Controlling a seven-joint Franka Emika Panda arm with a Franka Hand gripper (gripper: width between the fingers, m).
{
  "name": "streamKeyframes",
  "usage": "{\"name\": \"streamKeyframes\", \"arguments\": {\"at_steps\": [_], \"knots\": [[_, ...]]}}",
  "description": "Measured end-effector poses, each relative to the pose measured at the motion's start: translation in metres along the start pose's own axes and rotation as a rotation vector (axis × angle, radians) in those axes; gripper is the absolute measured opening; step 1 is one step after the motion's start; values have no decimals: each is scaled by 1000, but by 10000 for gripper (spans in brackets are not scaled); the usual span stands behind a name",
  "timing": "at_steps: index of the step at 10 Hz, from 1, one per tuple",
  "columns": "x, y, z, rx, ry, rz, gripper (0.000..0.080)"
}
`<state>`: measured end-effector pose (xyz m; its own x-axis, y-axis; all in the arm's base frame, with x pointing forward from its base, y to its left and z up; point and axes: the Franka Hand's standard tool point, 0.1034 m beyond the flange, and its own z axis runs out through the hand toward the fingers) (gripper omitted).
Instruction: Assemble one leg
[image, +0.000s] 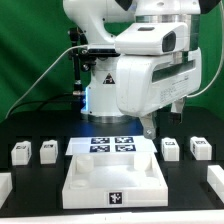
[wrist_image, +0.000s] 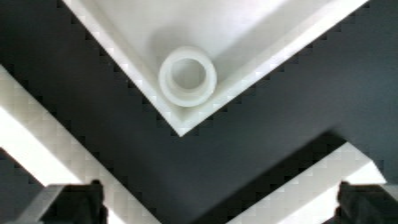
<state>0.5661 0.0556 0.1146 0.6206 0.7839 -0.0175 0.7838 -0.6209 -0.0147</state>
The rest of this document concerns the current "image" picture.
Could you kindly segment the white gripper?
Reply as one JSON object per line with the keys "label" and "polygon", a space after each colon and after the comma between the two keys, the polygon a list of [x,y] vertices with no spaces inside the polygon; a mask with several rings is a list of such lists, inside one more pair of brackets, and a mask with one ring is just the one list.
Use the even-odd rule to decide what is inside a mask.
{"label": "white gripper", "polygon": [[156,114],[151,112],[172,103],[169,122],[180,124],[185,97],[201,84],[200,49],[190,51],[185,63],[174,64],[173,59],[172,54],[125,55],[117,63],[117,106],[123,114],[140,117],[147,139],[156,138]]}

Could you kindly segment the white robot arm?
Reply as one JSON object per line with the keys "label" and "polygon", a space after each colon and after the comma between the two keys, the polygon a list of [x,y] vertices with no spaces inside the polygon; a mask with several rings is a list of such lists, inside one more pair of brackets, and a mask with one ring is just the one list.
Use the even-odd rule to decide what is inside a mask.
{"label": "white robot arm", "polygon": [[63,0],[84,37],[91,73],[81,113],[101,122],[137,117],[156,137],[156,111],[169,105],[180,123],[185,100],[201,93],[200,16],[222,0]]}

